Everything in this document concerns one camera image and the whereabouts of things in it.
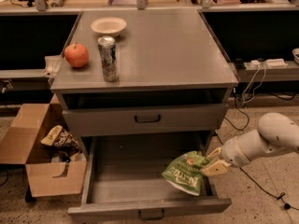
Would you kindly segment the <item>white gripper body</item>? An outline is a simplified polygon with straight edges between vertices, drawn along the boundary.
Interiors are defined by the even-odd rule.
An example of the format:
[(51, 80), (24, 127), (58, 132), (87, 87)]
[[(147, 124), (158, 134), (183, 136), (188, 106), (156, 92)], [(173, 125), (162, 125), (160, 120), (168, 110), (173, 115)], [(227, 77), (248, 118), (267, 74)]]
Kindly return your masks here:
[(223, 144), (221, 148), (221, 156), (235, 168), (250, 164), (250, 159), (244, 154), (238, 137), (227, 140)]

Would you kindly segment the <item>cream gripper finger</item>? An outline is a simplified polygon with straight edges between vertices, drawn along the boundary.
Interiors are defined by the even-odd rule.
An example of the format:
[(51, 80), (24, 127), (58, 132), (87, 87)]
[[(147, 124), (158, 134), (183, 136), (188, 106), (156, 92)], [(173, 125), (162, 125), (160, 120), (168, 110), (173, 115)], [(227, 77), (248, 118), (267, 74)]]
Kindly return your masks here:
[(207, 157), (211, 160), (215, 159), (215, 158), (218, 158), (219, 156), (221, 155), (221, 148), (220, 147), (217, 147), (215, 148), (213, 151), (211, 151)]
[(202, 175), (222, 175), (229, 171), (231, 164), (225, 160), (216, 159), (200, 170)]

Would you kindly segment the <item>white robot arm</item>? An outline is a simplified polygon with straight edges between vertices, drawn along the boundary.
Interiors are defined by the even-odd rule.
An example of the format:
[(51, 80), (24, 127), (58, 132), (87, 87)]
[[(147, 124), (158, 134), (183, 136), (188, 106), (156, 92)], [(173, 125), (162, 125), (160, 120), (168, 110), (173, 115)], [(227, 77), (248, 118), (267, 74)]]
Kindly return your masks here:
[(230, 167), (240, 168), (261, 157), (299, 153), (299, 126), (279, 113), (266, 113), (257, 127), (248, 133), (227, 140), (207, 158), (210, 163), (201, 169), (205, 176), (221, 175)]

